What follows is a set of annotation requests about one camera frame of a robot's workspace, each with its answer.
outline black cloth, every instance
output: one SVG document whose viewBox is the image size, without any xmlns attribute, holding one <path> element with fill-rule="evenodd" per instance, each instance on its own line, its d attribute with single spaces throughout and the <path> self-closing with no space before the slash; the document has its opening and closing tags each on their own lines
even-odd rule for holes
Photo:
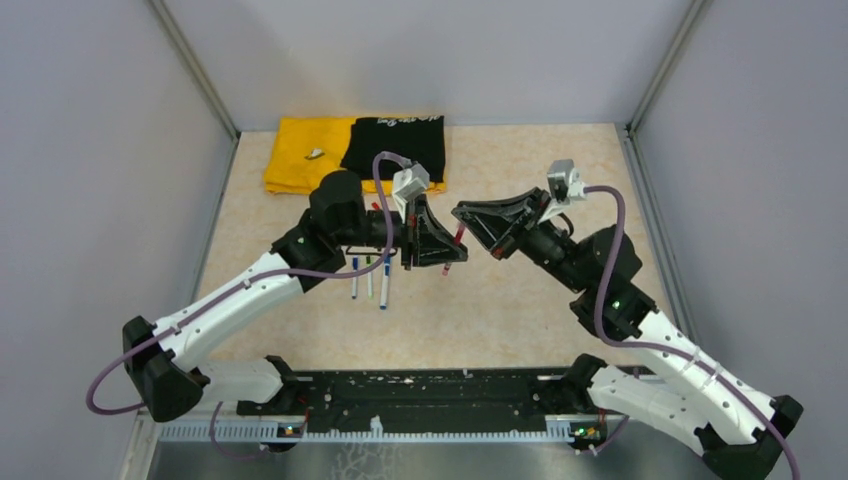
<svg viewBox="0 0 848 480">
<path fill-rule="evenodd" d="M 341 166 L 371 180 L 371 164 L 382 151 L 389 151 L 420 163 L 430 181 L 445 179 L 445 117 L 359 118 L 350 127 L 350 145 Z M 380 163 L 380 179 L 391 180 L 400 167 Z"/>
</svg>

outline white wall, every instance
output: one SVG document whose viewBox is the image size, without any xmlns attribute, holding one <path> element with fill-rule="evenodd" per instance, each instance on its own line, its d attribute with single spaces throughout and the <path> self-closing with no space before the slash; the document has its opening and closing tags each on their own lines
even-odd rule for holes
<svg viewBox="0 0 848 480">
<path fill-rule="evenodd" d="M 638 133 L 703 343 L 804 405 L 804 478 L 848 469 L 846 124 L 848 3 L 716 1 Z"/>
<path fill-rule="evenodd" d="M 85 390 L 188 300 L 229 139 L 140 0 L 6 2 L 0 65 L 0 478 L 111 479 L 132 416 Z"/>
<path fill-rule="evenodd" d="M 690 0 L 168 0 L 242 130 L 281 115 L 628 121 Z"/>
</svg>

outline marker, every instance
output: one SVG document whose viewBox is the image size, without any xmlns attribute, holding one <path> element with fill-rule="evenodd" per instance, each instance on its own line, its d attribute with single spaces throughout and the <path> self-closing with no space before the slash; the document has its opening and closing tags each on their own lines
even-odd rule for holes
<svg viewBox="0 0 848 480">
<path fill-rule="evenodd" d="M 357 255 L 353 256 L 353 271 L 359 270 L 359 257 Z M 358 282 L 359 277 L 353 277 L 353 288 L 350 292 L 350 298 L 356 300 L 356 291 L 358 290 Z"/>
<path fill-rule="evenodd" d="M 371 255 L 365 255 L 365 266 L 371 266 Z M 368 272 L 368 298 L 374 298 L 374 272 Z"/>
<path fill-rule="evenodd" d="M 465 233 L 465 225 L 460 222 L 459 226 L 456 227 L 456 236 L 453 237 L 454 245 L 459 245 L 460 243 L 462 243 L 462 234 L 463 233 Z M 451 265 L 452 264 L 450 262 L 445 264 L 445 268 L 442 269 L 442 275 L 443 276 L 445 276 L 445 277 L 448 276 L 448 272 L 450 271 Z"/>
<path fill-rule="evenodd" d="M 386 257 L 386 268 L 383 269 L 383 283 L 380 285 L 380 310 L 389 308 L 389 270 L 391 266 L 392 257 Z"/>
</svg>

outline tabletop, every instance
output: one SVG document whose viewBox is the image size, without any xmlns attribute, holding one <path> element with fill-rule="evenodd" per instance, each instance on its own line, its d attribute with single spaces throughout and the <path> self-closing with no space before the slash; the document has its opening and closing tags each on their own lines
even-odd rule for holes
<svg viewBox="0 0 848 480">
<path fill-rule="evenodd" d="M 241 273 L 297 224 L 303 195 L 265 192 L 262 173 L 276 132 L 241 136 L 204 268 L 200 295 Z M 612 185 L 627 205 L 625 231 L 643 262 L 634 283 L 668 312 L 621 145 L 612 124 L 445 128 L 447 192 L 429 195 L 436 218 L 455 231 L 460 200 L 497 200 L 547 188 L 550 163 L 571 158 L 590 185 Z M 366 205 L 376 200 L 367 196 Z M 568 212 L 578 240 L 615 221 L 615 202 L 593 194 Z M 611 364 L 637 363 L 589 335 L 569 310 L 577 295 L 517 252 L 497 261 L 467 235 L 466 263 L 393 268 L 388 309 L 375 296 L 351 299 L 351 280 L 327 280 L 275 307 L 222 343 L 217 359 L 279 355 L 295 370 L 484 368 L 570 365 L 581 353 Z"/>
</svg>

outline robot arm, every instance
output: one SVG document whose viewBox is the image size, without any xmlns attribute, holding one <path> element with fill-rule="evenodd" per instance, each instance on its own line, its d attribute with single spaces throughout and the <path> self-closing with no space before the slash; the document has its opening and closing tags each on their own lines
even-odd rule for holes
<svg viewBox="0 0 848 480">
<path fill-rule="evenodd" d="M 465 261 L 465 246 L 456 244 L 430 211 L 423 194 L 428 183 L 427 172 L 420 165 L 411 165 L 393 180 L 392 196 L 398 211 L 366 212 L 359 177 L 334 172 L 309 196 L 310 207 L 298 225 L 242 273 L 153 324 L 142 317 L 127 322 L 123 328 L 125 353 L 162 337 L 125 362 L 153 419 L 173 420 L 201 399 L 236 400 L 257 410 L 263 405 L 286 410 L 297 381 L 282 359 L 220 362 L 206 358 L 224 339 L 263 313 L 329 278 L 320 272 L 340 270 L 346 263 L 343 246 L 385 247 L 386 239 L 391 238 L 406 269 Z M 385 215 L 390 215 L 390 223 Z"/>
<path fill-rule="evenodd" d="M 521 251 L 580 293 L 570 307 L 581 325 L 612 346 L 632 347 L 673 391 L 643 383 L 590 355 L 578 358 L 551 388 L 565 391 L 586 410 L 616 410 L 654 426 L 702 456 L 722 478 L 765 478 L 782 451 L 771 430 L 786 437 L 803 411 L 801 405 L 789 396 L 772 398 L 744 384 L 687 339 L 630 282 L 642 262 L 626 235 L 606 292 L 600 292 L 605 295 L 600 308 L 603 332 L 598 332 L 596 301 L 615 226 L 575 242 L 572 232 L 549 220 L 585 198 L 588 189 L 571 160 L 554 162 L 548 183 L 550 192 L 534 188 L 506 200 L 463 201 L 452 213 L 498 260 Z"/>
</svg>

